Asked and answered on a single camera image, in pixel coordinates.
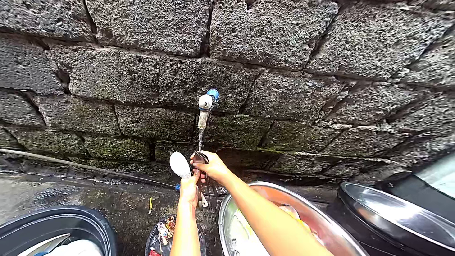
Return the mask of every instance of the ground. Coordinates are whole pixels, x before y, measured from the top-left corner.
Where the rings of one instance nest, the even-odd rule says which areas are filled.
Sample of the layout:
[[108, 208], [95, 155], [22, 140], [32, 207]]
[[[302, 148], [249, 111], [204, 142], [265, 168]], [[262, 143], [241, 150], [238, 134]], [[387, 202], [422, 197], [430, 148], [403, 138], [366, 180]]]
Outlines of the ground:
[[[172, 189], [150, 185], [117, 183], [42, 174], [0, 174], [0, 223], [54, 205], [84, 205], [101, 212], [111, 223], [117, 234], [120, 256], [142, 256], [153, 226], [162, 217], [176, 213], [179, 194]], [[318, 201], [334, 195], [334, 191], [325, 189], [291, 189]], [[148, 214], [150, 197], [153, 207], [152, 213]], [[208, 255], [213, 256], [222, 254], [217, 225], [221, 200], [215, 208], [212, 199], [211, 207], [197, 215]]]

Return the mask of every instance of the hand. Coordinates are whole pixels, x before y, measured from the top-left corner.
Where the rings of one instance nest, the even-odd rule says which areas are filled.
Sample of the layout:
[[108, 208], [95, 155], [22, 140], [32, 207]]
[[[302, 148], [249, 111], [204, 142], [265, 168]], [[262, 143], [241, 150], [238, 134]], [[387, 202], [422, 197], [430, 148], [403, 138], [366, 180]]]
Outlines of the hand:
[[199, 180], [200, 174], [201, 171], [196, 170], [191, 178], [180, 180], [180, 199], [178, 201], [179, 204], [189, 203], [194, 210], [196, 209], [199, 192], [196, 183]]
[[[221, 185], [225, 186], [224, 181], [230, 176], [233, 175], [231, 170], [229, 170], [226, 165], [223, 163], [223, 161], [220, 159], [220, 157], [216, 153], [208, 152], [208, 151], [201, 151], [208, 157], [208, 164], [202, 164], [202, 163], [193, 163], [193, 157], [194, 154], [190, 157], [191, 161], [190, 164], [192, 164], [195, 169], [199, 169], [201, 171], [204, 171], [209, 175], [212, 179], [216, 180], [219, 182]], [[205, 183], [205, 175], [201, 175], [201, 181]]]

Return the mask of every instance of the hose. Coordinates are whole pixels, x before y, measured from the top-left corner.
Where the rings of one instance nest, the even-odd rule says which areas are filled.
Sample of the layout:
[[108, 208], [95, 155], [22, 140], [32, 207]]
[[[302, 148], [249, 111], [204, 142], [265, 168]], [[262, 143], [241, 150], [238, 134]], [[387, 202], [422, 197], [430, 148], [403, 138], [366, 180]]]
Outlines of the hose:
[[151, 179], [146, 179], [146, 178], [136, 177], [136, 176], [132, 176], [132, 175], [128, 175], [128, 174], [118, 173], [118, 172], [114, 172], [114, 171], [111, 171], [111, 170], [106, 170], [106, 169], [103, 169], [103, 168], [98, 168], [98, 167], [89, 166], [89, 165], [85, 165], [85, 164], [78, 164], [78, 163], [65, 161], [65, 160], [61, 160], [61, 159], [57, 159], [57, 158], [53, 158], [53, 157], [48, 157], [48, 156], [43, 156], [43, 155], [38, 155], [38, 154], [33, 154], [33, 153], [28, 153], [28, 152], [22, 152], [22, 151], [17, 151], [17, 150], [5, 149], [5, 148], [0, 148], [0, 152], [8, 153], [8, 154], [18, 154], [18, 155], [23, 155], [23, 156], [28, 156], [28, 157], [44, 159], [44, 160], [47, 160], [47, 161], [52, 161], [52, 162], [56, 162], [56, 163], [60, 163], [60, 164], [72, 165], [72, 166], [85, 168], [85, 169], [89, 169], [89, 170], [94, 170], [94, 171], [98, 171], [98, 172], [102, 172], [102, 173], [106, 173], [106, 174], [112, 174], [112, 175], [121, 176], [121, 177], [129, 178], [129, 179], [133, 179], [133, 180], [147, 182], [149, 184], [162, 185], [162, 186], [170, 187], [170, 188], [173, 188], [173, 189], [175, 188], [174, 185], [162, 183], [162, 182], [159, 182], [159, 181], [154, 181], [154, 180], [151, 180]]

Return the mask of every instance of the running water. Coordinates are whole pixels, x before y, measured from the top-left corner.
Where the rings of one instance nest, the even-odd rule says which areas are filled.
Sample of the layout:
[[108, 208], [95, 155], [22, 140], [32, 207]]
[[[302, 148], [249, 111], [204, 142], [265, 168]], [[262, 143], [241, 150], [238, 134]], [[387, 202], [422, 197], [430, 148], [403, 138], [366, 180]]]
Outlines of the running water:
[[202, 134], [204, 133], [205, 129], [199, 129], [199, 147], [198, 151], [201, 151], [202, 149]]

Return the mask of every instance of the blue pipe fitting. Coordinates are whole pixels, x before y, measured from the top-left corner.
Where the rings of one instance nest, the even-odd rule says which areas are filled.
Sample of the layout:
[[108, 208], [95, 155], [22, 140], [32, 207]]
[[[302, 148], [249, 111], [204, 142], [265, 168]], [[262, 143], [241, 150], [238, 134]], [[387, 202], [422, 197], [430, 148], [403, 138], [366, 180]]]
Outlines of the blue pipe fitting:
[[215, 103], [218, 103], [218, 98], [220, 98], [220, 93], [216, 89], [208, 90], [207, 94], [212, 96], [213, 99], [215, 99]]

